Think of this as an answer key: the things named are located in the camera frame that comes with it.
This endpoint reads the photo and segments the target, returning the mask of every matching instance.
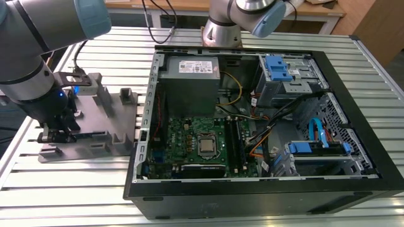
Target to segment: cpu socket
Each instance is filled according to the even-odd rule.
[[[211,159],[218,154],[216,136],[212,134],[198,136],[198,155],[204,159]]]

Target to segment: metal slatted table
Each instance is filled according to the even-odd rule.
[[[155,29],[163,39],[168,29]],[[243,33],[244,47],[324,51],[395,164],[404,173],[404,94],[362,42],[348,36]],[[200,45],[200,31],[179,29],[168,45]],[[146,28],[115,27],[87,43],[78,64],[100,72],[110,92],[131,87],[144,95],[155,43]],[[58,70],[72,71],[78,45],[68,48]],[[143,113],[144,96],[138,113]],[[42,164],[38,122],[27,118],[0,161],[0,226],[402,226],[404,193],[368,201],[334,215],[147,220],[124,201],[130,157]]]

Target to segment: ram slot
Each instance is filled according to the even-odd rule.
[[[239,152],[240,152],[240,157],[242,157],[242,164],[246,166],[247,164],[247,159],[246,159],[246,153],[244,153],[244,143],[243,143],[243,136],[242,136],[242,127],[240,127],[240,122],[236,121],[236,127],[238,127],[238,140],[239,140]]]
[[[238,121],[226,121],[226,146],[227,146],[227,159],[230,170],[234,173],[239,173],[243,168],[243,161],[239,151],[239,136],[238,136]]]

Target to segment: green circuit board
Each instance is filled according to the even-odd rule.
[[[239,120],[242,137],[250,137],[250,122]],[[210,138],[215,142],[216,152],[214,156],[202,156],[202,138]],[[160,152],[160,162],[166,167],[154,166],[164,173],[159,178],[171,179],[171,168],[183,164],[218,164],[226,165],[226,177],[255,177],[258,175],[256,163],[247,163],[246,169],[235,171],[230,169],[226,142],[224,118],[171,118],[167,133],[167,148]]]

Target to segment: black cable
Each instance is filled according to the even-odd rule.
[[[80,73],[86,73],[84,70],[79,67],[78,65],[78,56],[80,54],[80,51],[83,49],[83,47],[86,46],[88,40],[86,40],[80,46],[79,46],[79,49],[76,50],[76,53],[75,53],[75,57],[74,57],[74,65],[75,65],[75,69],[74,69],[74,72],[80,72]]]
[[[14,136],[8,136],[8,137],[2,138],[0,141],[3,141],[3,140],[10,140],[10,139],[12,139],[12,138],[14,138]]]
[[[3,126],[0,126],[0,130],[6,130],[6,131],[19,131],[19,129],[16,129],[16,128],[3,127]]]
[[[244,114],[238,114],[238,113],[232,113],[230,112],[223,106],[218,106],[228,115],[234,115],[234,116],[238,116],[238,117],[244,117],[244,118],[248,118],[248,119],[252,119],[252,120],[259,120],[259,119],[255,119]]]
[[[8,142],[11,142],[11,141],[12,141],[12,139],[6,140],[6,141],[2,141],[2,142],[0,142],[0,144],[3,144],[3,143],[8,143]]]
[[[294,19],[291,28],[288,30],[288,32],[291,32],[292,29],[294,29],[294,27],[295,27],[295,25],[296,25],[296,22],[298,22],[298,9],[296,9],[295,5],[291,3],[291,0],[287,0],[286,2],[291,4],[291,6],[294,7],[294,10],[295,10],[295,19]]]
[[[170,6],[171,10],[172,10],[174,14],[175,14],[175,20],[176,20],[176,21],[175,21],[175,25],[172,26],[172,28],[171,28],[171,30],[170,30],[170,33],[168,33],[168,36],[167,36],[166,40],[164,40],[164,41],[158,41],[158,40],[155,39],[154,34],[152,34],[150,22],[148,22],[148,19],[147,19],[146,3],[144,3],[144,0],[142,0],[142,3],[143,3],[143,10],[144,10],[144,19],[146,19],[146,24],[147,24],[147,29],[148,29],[148,31],[150,31],[150,35],[151,35],[152,40],[154,40],[155,43],[158,43],[158,44],[164,44],[164,43],[168,41],[168,39],[171,38],[171,36],[172,36],[172,34],[174,34],[174,30],[178,28],[178,23],[179,23],[178,13],[176,13],[176,11],[175,11],[175,9],[174,9],[171,3],[170,3],[170,0],[166,0],[166,1],[167,1],[167,3],[168,3],[168,6]],[[167,11],[155,3],[154,0],[151,0],[151,2],[154,3],[154,5],[155,5],[159,9],[162,9],[162,10],[164,11],[164,13],[166,13],[168,16],[171,16],[170,13],[168,13],[168,12],[167,12]]]
[[[282,119],[284,116],[287,116],[288,114],[291,114],[295,109],[298,108],[298,106],[300,105],[300,103],[308,99],[308,98],[315,98],[315,97],[320,97],[324,95],[324,91],[318,91],[315,93],[311,93],[311,94],[306,94],[306,95],[302,95],[299,96],[296,99],[294,99],[287,105],[284,105],[278,111],[276,113],[274,114],[274,116],[271,117],[268,123],[267,123],[267,126],[266,126],[266,129],[258,133],[251,139],[250,141],[254,141],[256,138],[264,136],[272,127],[268,127],[270,125],[275,125],[276,121],[279,119]]]

